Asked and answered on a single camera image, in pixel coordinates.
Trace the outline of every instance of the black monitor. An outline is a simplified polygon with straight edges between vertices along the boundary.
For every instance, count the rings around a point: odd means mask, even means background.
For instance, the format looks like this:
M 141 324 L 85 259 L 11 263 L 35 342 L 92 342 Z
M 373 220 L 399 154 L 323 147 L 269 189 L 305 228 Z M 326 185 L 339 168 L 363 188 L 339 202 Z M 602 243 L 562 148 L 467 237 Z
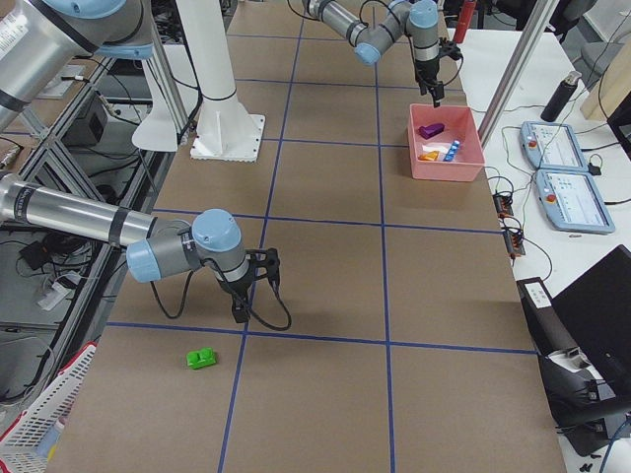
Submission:
M 615 247 L 552 306 L 611 389 L 631 395 L 631 252 Z

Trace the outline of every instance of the black thermos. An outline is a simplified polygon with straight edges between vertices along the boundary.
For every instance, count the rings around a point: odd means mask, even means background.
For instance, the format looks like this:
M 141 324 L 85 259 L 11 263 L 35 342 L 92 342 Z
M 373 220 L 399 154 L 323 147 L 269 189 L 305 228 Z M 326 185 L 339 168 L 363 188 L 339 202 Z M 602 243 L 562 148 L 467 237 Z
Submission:
M 554 121 L 557 119 L 563 107 L 568 103 L 574 91 L 579 85 L 579 79 L 581 79 L 581 73 L 578 71 L 572 71 L 568 74 L 568 77 L 561 81 L 559 87 L 556 88 L 552 98 L 545 106 L 541 113 L 541 119 L 544 121 Z

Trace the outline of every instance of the black cylinder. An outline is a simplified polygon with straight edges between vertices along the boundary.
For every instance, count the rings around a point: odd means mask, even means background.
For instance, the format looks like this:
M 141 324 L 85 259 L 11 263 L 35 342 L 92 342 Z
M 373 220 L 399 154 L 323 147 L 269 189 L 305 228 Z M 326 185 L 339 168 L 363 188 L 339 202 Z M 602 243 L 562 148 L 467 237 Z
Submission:
M 567 78 L 561 81 L 559 87 L 552 94 L 548 105 L 545 106 L 541 113 L 543 121 L 554 121 L 557 119 L 563 107 L 568 103 L 574 91 L 576 91 L 579 77 L 581 77 L 580 74 L 577 76 L 575 73 L 570 73 Z

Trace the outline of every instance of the purple object in bin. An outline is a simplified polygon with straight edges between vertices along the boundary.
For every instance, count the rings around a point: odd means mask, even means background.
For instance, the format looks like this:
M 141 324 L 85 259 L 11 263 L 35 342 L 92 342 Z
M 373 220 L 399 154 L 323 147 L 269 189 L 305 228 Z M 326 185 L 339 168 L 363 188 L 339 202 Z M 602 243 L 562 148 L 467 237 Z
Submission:
M 443 133 L 444 131 L 445 131 L 444 123 L 434 123 L 432 125 L 418 127 L 419 134 L 426 140 L 433 136 L 438 135 L 439 133 Z

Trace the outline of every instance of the black chair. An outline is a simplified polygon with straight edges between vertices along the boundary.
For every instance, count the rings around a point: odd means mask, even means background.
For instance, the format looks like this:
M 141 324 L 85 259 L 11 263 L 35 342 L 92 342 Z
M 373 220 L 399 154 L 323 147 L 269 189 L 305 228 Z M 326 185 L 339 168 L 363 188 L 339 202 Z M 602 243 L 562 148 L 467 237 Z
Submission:
M 500 12 L 517 20 L 515 29 L 520 32 L 526 26 L 535 3 L 536 0 L 497 0 L 495 6 Z M 561 0 L 559 2 L 550 19 L 550 25 L 554 28 L 554 33 L 561 36 L 560 42 L 565 40 L 568 31 L 575 27 L 581 17 L 595 4 L 596 0 Z

